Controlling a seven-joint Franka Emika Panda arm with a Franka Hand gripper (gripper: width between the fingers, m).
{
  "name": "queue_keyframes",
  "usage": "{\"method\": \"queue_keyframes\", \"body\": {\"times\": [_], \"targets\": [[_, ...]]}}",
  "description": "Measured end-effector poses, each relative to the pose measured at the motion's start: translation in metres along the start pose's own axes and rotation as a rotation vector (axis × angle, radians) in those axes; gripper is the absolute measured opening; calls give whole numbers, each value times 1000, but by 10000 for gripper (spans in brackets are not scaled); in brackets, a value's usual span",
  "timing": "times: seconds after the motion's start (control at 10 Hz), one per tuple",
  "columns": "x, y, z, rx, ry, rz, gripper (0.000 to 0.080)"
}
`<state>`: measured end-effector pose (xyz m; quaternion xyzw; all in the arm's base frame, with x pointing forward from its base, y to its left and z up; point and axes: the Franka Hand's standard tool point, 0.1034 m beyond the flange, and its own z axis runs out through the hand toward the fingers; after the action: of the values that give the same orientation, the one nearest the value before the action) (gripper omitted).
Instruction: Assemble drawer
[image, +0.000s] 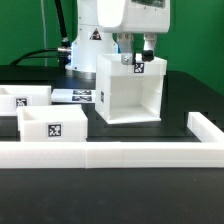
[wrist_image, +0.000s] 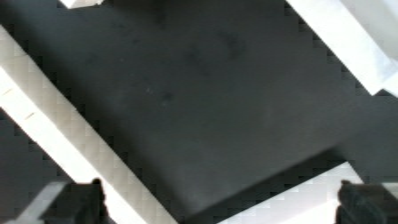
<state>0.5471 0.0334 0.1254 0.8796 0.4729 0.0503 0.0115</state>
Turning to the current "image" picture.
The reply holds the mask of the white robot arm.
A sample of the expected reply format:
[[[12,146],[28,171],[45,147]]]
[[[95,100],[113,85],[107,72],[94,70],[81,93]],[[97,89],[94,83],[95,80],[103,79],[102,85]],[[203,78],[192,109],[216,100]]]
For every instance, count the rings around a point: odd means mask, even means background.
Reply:
[[[98,54],[120,52],[123,64],[135,63],[135,33],[144,35],[142,61],[154,59],[157,35],[170,27],[170,0],[77,0],[77,16],[77,37],[66,70],[94,79]]]

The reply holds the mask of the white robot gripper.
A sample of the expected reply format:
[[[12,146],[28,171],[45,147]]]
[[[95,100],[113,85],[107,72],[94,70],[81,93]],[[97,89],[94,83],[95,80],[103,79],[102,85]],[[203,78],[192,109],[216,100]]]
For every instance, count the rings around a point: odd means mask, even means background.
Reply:
[[[142,60],[150,62],[154,59],[155,33],[166,33],[170,27],[170,0],[97,0],[97,14],[105,32],[118,33],[117,44],[124,65],[133,63],[131,33],[146,33]]]

